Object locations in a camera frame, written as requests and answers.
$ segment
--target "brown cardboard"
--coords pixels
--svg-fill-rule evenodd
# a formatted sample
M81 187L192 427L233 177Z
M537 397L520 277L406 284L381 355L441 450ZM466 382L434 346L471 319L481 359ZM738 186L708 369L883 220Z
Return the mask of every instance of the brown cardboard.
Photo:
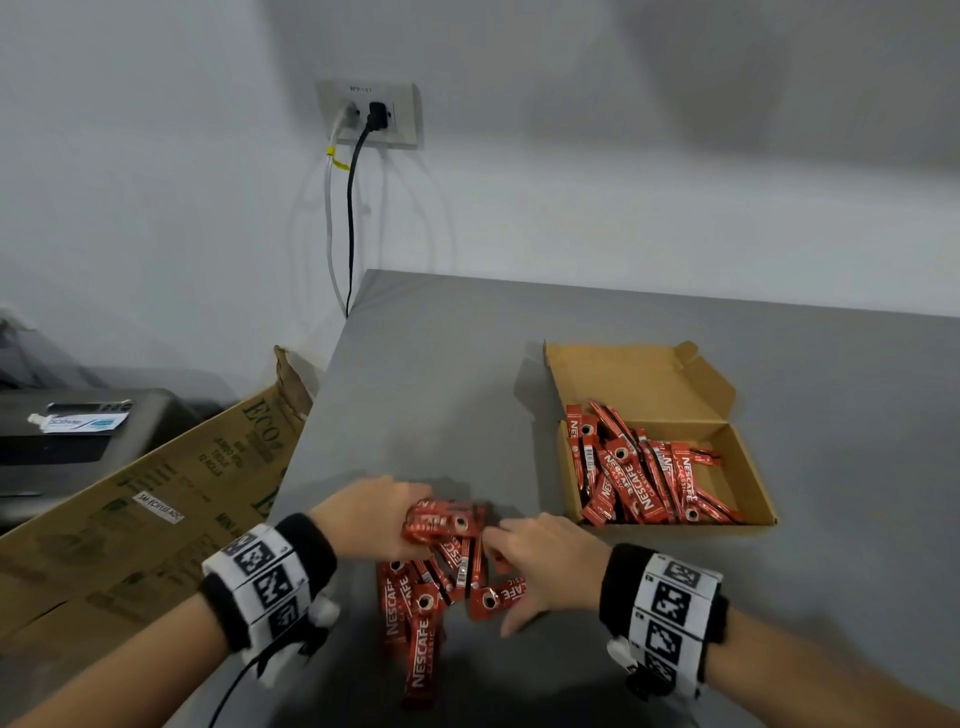
M676 347L593 347L546 344L547 365L564 405L599 400L655 440L679 440L723 454L722 468L694 465L697 484L737 509L749 525L611 524L604 531L654 529L670 535L744 535L776 525L777 514L739 433L727 422L736 390L685 341ZM565 423L557 428L564 511L583 522Z
M0 654L68 677L195 593L269 515L309 404L279 350L277 384L0 538Z

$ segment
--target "table surface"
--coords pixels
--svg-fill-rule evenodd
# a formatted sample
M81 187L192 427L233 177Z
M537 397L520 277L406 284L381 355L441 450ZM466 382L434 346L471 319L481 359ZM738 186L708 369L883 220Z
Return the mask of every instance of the table surface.
M653 546L725 573L741 609L960 706L960 319L369 271L272 520L367 473L508 515L562 513L563 409L543 341L686 339L737 387L731 419L780 525ZM403 714L405 665L380 656L373 566L343 564L334 593L341 621L296 684L267 693L245 678L220 722L686 723L627 693L595 617L550 615L501 641L497 621L470 622L459 606L444 623L434 709ZM205 724L238 665L173 722ZM693 711L703 726L754 724L709 690Z

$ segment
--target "box lid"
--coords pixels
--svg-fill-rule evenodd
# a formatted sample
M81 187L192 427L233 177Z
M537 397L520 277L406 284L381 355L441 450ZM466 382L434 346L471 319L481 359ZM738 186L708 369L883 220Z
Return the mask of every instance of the box lid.
M630 422L727 420L736 390L684 341L675 347L546 343L547 366L564 404L599 400Z

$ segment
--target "white wall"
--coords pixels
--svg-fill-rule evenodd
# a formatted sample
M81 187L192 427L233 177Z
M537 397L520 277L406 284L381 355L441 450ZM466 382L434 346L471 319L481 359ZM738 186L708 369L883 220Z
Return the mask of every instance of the white wall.
M9 0L0 300L109 382L325 366L311 81L347 76L423 114L362 158L368 266L960 315L952 7Z

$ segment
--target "white power cord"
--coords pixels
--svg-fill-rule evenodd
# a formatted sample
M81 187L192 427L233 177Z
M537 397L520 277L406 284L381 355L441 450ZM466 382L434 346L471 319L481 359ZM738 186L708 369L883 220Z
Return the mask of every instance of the white power cord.
M330 132L330 143L326 148L326 171L324 172L324 207L326 209L326 265L330 270L330 282L333 283L333 292L337 296L337 303L340 304L340 310L347 316L347 305L344 303L344 297L340 295L340 287L337 285L337 277L333 272L333 215L330 211L330 179L333 174L333 150L337 146L337 137L340 136L341 129L347 124L351 116L360 116L360 109L355 104L345 104L333 120L333 129Z

